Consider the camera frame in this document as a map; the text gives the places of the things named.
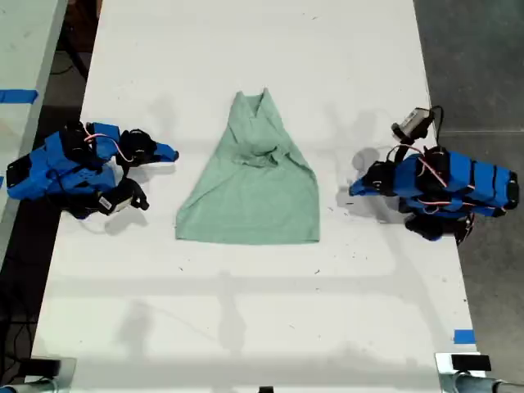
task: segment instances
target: floor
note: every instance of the floor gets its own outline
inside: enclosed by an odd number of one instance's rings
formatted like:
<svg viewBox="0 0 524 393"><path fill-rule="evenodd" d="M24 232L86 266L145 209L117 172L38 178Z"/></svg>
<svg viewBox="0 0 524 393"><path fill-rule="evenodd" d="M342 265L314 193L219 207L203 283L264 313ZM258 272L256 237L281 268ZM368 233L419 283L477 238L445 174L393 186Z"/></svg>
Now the floor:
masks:
<svg viewBox="0 0 524 393"><path fill-rule="evenodd" d="M415 0L440 143L524 174L524 2ZM524 210L479 218L458 248L479 351L524 380Z"/></svg>
<svg viewBox="0 0 524 393"><path fill-rule="evenodd" d="M524 173L524 2L414 2L431 101L446 109L440 143ZM90 56L83 59L88 63ZM58 52L52 72L61 73L69 65L68 57ZM84 81L75 69L50 78L35 145L67 120L79 118L83 96ZM30 353L29 336L23 332L19 341L14 336L24 326L20 322L28 319L33 331L38 320L58 219L44 202L23 202L0 277L19 287L12 293L25 297L11 300L8 332L8 349L19 342L24 355ZM479 218L458 249L478 348L490 355L496 377L515 382L524 379L524 265L519 260L524 237L519 233L524 233L522 208L499 219ZM24 247L25 240L12 241L21 237L34 239L32 251ZM33 279L19 282L20 275Z"/></svg>

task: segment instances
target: black cable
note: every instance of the black cable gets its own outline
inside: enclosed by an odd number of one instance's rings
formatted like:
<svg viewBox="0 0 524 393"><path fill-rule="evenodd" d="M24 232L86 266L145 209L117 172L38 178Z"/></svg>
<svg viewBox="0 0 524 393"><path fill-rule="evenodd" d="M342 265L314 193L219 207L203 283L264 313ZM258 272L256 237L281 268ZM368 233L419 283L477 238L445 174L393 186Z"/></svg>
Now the black cable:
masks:
<svg viewBox="0 0 524 393"><path fill-rule="evenodd" d="M444 123L444 108L440 105L432 106L430 111L435 113L435 109L439 110L440 116L439 116L439 123L438 125L435 122L435 140L436 144L439 144L439 137L440 137L440 129L442 128L442 123Z"/></svg>
<svg viewBox="0 0 524 393"><path fill-rule="evenodd" d="M65 70L63 70L63 71L51 72L51 73L49 73L49 74L50 74L50 75L63 75L63 74L65 74L66 72L71 71L71 70L73 69L73 67L74 67L73 65L70 65L69 67L67 67L67 68L66 68Z"/></svg>
<svg viewBox="0 0 524 393"><path fill-rule="evenodd" d="M30 312L29 307L25 303L25 299L23 295L21 294L20 288L17 286L10 288L10 293L12 296L7 296L5 292L0 291L0 302L3 305L3 308L7 312L7 320L2 321L2 323L5 323L2 337L0 337L0 381L3 380L3 378L9 373L19 362L20 362L20 356L18 354L18 340L20 338L21 333L24 331L24 328L27 330L28 338L29 338L29 352L33 348L34 338L33 333L31 332L30 325L34 324L30 321ZM9 327L12 325L12 308L11 308L11 300L18 301L22 308L24 309L25 314L25 323L17 323L20 324L20 328L18 329L18 332L13 338L13 351L14 354L10 354L7 352L6 343L7 343L7 336L9 333ZM6 368L5 364L5 358L9 358L13 360L13 363ZM17 373L13 375L8 382L11 383L14 381L14 379L17 377Z"/></svg>

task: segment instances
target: green t-shirt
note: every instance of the green t-shirt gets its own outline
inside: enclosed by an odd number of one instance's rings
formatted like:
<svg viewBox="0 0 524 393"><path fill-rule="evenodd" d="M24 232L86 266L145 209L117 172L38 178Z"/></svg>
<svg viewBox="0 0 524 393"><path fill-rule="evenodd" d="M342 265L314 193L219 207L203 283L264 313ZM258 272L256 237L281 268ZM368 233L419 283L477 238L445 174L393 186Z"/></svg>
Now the green t-shirt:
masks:
<svg viewBox="0 0 524 393"><path fill-rule="evenodd" d="M266 88L237 93L228 126L178 211L177 239L236 244L319 240L318 186Z"/></svg>

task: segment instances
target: blue tape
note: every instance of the blue tape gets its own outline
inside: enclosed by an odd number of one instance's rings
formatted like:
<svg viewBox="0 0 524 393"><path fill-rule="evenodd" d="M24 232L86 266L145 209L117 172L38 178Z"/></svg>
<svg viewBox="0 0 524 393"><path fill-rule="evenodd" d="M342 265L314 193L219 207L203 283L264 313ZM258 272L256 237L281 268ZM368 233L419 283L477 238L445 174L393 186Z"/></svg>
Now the blue tape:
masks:
<svg viewBox="0 0 524 393"><path fill-rule="evenodd" d="M472 329L455 329L453 338L455 344L475 344L475 332Z"/></svg>
<svg viewBox="0 0 524 393"><path fill-rule="evenodd" d="M32 104L36 97L36 90L0 90L0 104Z"/></svg>

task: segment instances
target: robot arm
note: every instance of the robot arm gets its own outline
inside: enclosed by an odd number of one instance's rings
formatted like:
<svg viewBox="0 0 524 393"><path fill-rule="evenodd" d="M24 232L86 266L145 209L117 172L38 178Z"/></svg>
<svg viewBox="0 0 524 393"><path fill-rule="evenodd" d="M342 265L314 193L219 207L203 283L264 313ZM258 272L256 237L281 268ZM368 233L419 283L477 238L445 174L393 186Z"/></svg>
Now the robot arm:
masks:
<svg viewBox="0 0 524 393"><path fill-rule="evenodd" d="M116 156L124 177L115 183L107 164ZM68 124L45 139L42 147L7 167L7 192L13 199L47 197L78 219L94 211L109 215L131 205L146 210L147 198L138 183L127 178L129 168L152 162L175 162L178 152L155 142L140 129L80 122Z"/></svg>

